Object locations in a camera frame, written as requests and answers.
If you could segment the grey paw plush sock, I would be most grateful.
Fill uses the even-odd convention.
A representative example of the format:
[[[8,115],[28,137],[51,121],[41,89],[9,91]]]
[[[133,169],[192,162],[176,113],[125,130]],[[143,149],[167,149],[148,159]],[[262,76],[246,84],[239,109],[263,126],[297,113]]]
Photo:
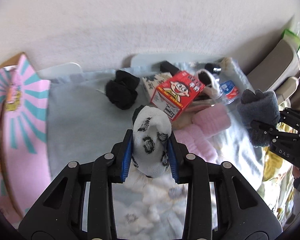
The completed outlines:
[[[277,104],[276,94],[273,91],[261,91],[256,89],[254,92],[246,89],[243,91],[240,103],[237,105],[242,124],[247,129],[250,143],[254,147],[267,147],[270,144],[269,137],[263,131],[251,126],[253,121],[276,127],[280,112]]]

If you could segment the green white packet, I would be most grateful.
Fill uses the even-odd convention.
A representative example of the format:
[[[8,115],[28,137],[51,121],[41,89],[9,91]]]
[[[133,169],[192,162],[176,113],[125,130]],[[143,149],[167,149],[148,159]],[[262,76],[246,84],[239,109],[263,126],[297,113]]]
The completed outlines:
[[[282,32],[281,37],[292,46],[296,53],[300,51],[300,37],[298,37],[298,35],[296,35],[294,32],[289,29],[285,29]]]

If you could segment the floral green yellow quilt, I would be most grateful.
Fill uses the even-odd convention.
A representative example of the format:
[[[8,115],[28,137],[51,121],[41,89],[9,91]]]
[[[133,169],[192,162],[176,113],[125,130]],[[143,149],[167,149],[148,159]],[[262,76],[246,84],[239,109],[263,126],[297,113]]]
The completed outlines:
[[[271,152],[269,147],[261,150],[264,154],[264,171],[257,192],[279,222],[284,224],[291,216],[294,205],[293,165]]]

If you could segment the cardboard box pink lining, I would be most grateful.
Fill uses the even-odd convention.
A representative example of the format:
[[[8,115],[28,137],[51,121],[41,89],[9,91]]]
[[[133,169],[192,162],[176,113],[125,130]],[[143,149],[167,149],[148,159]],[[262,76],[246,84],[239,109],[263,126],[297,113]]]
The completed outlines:
[[[50,81],[25,53],[0,65],[0,211],[20,222],[51,182],[46,120]]]

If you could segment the light blue floral cloth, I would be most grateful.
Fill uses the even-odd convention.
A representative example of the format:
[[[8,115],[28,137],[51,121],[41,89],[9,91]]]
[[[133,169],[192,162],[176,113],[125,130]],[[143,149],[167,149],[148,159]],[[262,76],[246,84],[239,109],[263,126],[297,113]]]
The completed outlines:
[[[105,96],[111,69],[51,81],[47,110],[47,152],[56,177],[70,161],[89,163],[110,152],[132,127],[134,109],[120,110]],[[211,138],[217,163],[231,162],[254,189],[262,182],[264,155],[253,148],[236,102],[227,106],[231,125]],[[178,239],[182,236],[187,185],[170,173],[148,179],[131,167],[123,184],[113,186],[117,235],[123,239]]]

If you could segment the red cartoon milk carton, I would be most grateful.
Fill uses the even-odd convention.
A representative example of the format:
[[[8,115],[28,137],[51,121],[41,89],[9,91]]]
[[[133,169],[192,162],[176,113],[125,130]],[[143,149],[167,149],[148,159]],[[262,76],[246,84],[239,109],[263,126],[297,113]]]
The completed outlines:
[[[205,85],[196,77],[183,70],[155,88],[151,103],[174,121],[189,107],[204,87]]]

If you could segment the pink fluffy sock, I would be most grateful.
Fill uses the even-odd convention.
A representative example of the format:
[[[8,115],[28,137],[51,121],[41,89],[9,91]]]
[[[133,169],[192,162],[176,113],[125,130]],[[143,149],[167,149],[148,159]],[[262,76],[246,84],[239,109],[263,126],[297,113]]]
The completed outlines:
[[[193,133],[196,137],[210,138],[230,126],[231,120],[228,111],[221,103],[206,108],[192,117]]]
[[[217,151],[207,140],[199,126],[191,124],[182,129],[175,130],[174,135],[176,141],[184,144],[190,153],[201,157],[206,162],[216,162]]]

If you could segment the white folding table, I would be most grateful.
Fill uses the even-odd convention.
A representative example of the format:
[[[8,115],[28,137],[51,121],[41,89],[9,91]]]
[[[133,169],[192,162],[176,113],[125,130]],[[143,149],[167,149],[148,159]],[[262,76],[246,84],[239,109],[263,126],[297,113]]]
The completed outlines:
[[[196,54],[191,52],[179,52],[179,53],[156,53],[156,54],[136,54],[130,59],[131,67],[143,67],[151,66],[161,61],[168,61],[170,63],[178,62],[213,62],[218,61],[223,56],[221,55],[206,55],[206,54]],[[37,70],[37,74],[41,79],[55,79],[61,76],[71,75],[71,74],[82,74],[82,67],[74,62],[68,62],[42,70]]]

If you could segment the black red lipstick tube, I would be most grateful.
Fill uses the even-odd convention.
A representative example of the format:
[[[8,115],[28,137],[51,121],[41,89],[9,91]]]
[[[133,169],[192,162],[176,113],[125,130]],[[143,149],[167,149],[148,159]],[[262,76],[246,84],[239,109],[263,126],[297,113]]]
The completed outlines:
[[[160,63],[160,71],[163,73],[170,73],[172,76],[180,72],[180,69],[169,63],[168,61],[162,61]]]

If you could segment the white floral small box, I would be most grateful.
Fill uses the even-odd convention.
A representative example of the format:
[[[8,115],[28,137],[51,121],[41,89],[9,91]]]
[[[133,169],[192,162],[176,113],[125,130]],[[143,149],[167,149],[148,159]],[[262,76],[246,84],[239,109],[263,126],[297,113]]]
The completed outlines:
[[[147,99],[150,101],[155,92],[156,87],[161,83],[165,82],[166,80],[170,79],[171,77],[172,75],[169,72],[142,77],[142,87],[145,92],[145,95],[147,96]]]

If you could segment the black sock bundle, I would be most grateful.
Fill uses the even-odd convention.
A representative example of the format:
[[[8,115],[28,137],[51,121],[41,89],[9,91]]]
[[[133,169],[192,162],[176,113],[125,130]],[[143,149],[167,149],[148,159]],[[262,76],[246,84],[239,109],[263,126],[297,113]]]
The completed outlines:
[[[106,97],[121,110],[130,109],[136,101],[136,91],[140,78],[128,72],[117,70],[115,79],[109,80],[105,86]]]

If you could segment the white black spotted sock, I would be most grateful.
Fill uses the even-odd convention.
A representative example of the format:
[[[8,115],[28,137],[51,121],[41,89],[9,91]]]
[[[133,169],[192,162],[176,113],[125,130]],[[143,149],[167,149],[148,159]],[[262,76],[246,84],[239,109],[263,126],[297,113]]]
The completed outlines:
[[[133,165],[146,177],[158,178],[168,169],[167,141],[172,133],[168,116],[141,105],[133,114]]]

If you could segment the white black fuzzy sock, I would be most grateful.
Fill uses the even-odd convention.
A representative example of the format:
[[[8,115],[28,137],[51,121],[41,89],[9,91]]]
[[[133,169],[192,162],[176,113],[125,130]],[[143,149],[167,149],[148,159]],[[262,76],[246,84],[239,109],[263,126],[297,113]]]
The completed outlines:
[[[194,77],[204,84],[200,95],[206,95],[211,99],[218,99],[222,96],[219,82],[208,70],[200,69],[195,73]]]

